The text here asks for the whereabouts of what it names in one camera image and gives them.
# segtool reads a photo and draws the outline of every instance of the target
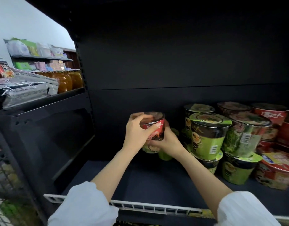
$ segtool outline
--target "white barcode label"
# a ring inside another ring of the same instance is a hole
[[[240,139],[241,143],[248,144],[251,138],[251,134],[243,133],[242,138]]]
[[[210,151],[209,151],[209,154],[210,154],[210,155],[215,154],[215,153],[217,152],[217,148],[218,148],[218,145],[213,145],[213,146],[211,146]]]

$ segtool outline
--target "white wall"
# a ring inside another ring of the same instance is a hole
[[[7,50],[3,39],[12,37],[75,49],[74,42],[64,27],[25,0],[0,0],[0,52],[2,56],[8,56],[8,53],[5,53]]]

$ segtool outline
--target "wire basket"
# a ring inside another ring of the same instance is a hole
[[[43,226],[22,182],[1,149],[0,225]]]

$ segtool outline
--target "shelf surface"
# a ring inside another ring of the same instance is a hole
[[[45,59],[45,60],[63,60],[63,61],[73,61],[72,59],[56,58],[56,57],[44,57],[44,56],[33,56],[33,55],[13,55],[13,59]]]
[[[107,163],[108,161],[87,161],[62,194],[67,195],[69,189],[74,185],[91,181]],[[244,185],[234,185],[219,175],[217,177],[234,191],[253,193],[273,215],[289,216],[289,189],[285,191],[271,189],[259,184],[254,178],[248,179]],[[208,208],[187,172],[176,160],[160,160],[157,163],[132,161],[112,199]]]

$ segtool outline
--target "white sleeve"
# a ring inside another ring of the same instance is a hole
[[[233,192],[218,207],[218,226],[281,226],[266,207],[250,192]]]
[[[110,206],[93,182],[73,186],[64,202],[48,219],[48,226],[111,226],[118,208]]]

